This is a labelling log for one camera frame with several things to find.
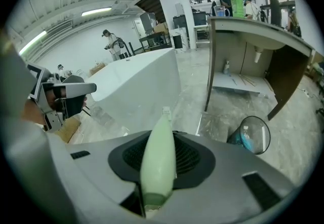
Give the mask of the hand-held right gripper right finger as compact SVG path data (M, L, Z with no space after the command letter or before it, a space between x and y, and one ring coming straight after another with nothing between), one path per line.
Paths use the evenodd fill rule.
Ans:
M207 147L216 165L199 186L174 191L162 218L275 218L287 206L295 185L258 156L239 145L180 136Z

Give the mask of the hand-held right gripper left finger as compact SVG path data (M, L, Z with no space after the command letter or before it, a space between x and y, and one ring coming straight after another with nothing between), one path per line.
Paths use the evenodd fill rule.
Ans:
M76 166L106 198L145 217L140 166L150 131L104 141L68 145Z

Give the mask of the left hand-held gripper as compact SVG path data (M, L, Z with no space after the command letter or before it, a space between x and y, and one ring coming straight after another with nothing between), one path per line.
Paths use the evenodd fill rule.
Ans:
M58 73L33 63L28 63L27 69L36 78L29 99L38 107L45 131L59 130L65 120L82 111L85 95L97 90L94 83L64 83Z

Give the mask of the white bathtub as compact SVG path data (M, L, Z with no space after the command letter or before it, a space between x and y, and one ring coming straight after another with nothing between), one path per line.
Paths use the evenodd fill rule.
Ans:
M173 48L111 62L86 81L97 86L95 104L131 132L151 130L181 92Z

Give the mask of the green mop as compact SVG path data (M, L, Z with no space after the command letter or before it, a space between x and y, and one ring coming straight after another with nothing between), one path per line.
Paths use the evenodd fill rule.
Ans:
M169 107L151 131L140 168L140 186L146 218L152 218L173 192L176 174L176 149Z

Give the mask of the person's left forearm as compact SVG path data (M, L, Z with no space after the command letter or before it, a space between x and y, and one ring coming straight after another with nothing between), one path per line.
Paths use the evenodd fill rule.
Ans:
M21 119L33 122L44 130L46 125L45 114L31 99L27 99L21 113Z

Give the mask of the small cardboard box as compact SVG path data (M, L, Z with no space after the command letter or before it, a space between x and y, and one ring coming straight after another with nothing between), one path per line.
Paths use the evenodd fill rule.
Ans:
M90 76L93 76L94 74L96 74L98 71L100 71L101 69L103 69L106 65L104 63L98 63L96 66L94 66L93 68L91 68L89 70L90 72Z

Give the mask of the large cardboard box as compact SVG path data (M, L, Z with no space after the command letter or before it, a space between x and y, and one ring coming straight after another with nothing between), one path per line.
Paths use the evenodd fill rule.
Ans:
M69 143L74 133L77 131L81 122L75 117L67 119L62 127L54 133L58 135L64 143Z

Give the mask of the black mesh trash bin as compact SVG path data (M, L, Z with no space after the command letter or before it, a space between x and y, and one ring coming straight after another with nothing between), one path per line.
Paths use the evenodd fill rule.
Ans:
M240 145L255 155L263 154L269 148L271 133L264 120L257 116L248 116L239 127L228 136L227 143Z

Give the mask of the long ceiling lamp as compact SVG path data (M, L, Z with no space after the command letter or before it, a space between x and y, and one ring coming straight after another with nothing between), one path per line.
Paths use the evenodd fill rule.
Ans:
M82 12L82 17L90 16L90 15L97 14L97 13L109 12L111 9L112 9L112 7L89 10L86 12Z
M26 52L31 46L33 46L38 40L43 38L47 32L43 30L41 33L39 33L37 36L35 36L31 41L29 41L20 51L19 55L22 55L24 52Z

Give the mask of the black metal table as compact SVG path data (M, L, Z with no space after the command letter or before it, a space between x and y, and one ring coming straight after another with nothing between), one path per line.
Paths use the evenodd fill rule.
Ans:
M171 40L169 34L157 32L139 39L144 52L150 52L160 49L171 48Z

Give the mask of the dark sink cabinet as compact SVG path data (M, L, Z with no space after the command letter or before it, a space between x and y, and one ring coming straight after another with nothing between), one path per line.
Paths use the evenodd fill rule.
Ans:
M313 48L301 38L282 28L255 20L235 17L210 17L210 58L206 104L212 88L226 88L263 94L276 101L267 115L273 119L297 89ZM264 50L254 62L254 46L241 33L253 33L285 45L277 50ZM230 61L230 76L223 74Z

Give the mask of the white sink basin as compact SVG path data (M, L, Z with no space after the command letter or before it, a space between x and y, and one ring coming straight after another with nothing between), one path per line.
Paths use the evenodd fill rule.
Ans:
M285 44L265 36L242 32L241 37L248 43L254 46L255 59L254 62L258 63L262 52L266 50L277 50L282 48Z

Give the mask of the clear measuring cup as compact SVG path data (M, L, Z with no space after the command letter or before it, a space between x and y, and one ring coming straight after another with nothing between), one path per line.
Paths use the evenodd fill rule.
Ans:
M213 7L215 16L217 17L229 17L230 10L224 6L214 6Z

